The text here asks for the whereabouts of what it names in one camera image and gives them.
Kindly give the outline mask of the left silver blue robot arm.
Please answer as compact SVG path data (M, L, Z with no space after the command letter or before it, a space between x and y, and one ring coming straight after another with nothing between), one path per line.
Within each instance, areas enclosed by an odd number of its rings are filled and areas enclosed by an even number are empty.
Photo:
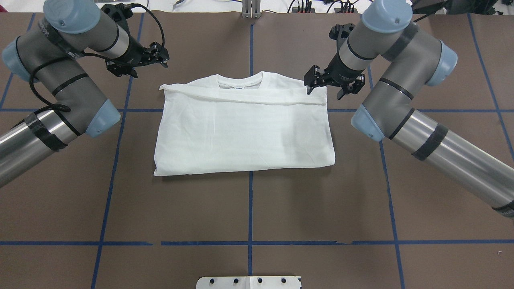
M136 7L143 6L121 3L99 8L92 0L47 0L37 27L4 49L4 64L28 82L45 106L2 135L1 186L79 136L97 137L120 121L117 108L78 59L99 57L116 77L137 77L136 67L167 67L164 41L146 48L130 34L127 19Z

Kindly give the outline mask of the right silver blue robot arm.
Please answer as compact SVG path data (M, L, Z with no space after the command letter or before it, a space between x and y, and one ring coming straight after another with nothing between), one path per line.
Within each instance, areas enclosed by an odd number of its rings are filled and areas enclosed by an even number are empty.
M358 24L335 25L329 37L337 42L336 53L327 68L314 65L305 74L307 93L330 85L340 87L338 99L357 94L365 69L383 57L390 65L356 110L352 126L376 142L390 139L513 218L513 169L411 106L423 86L442 83L458 61L456 52L412 16L404 0L375 0Z

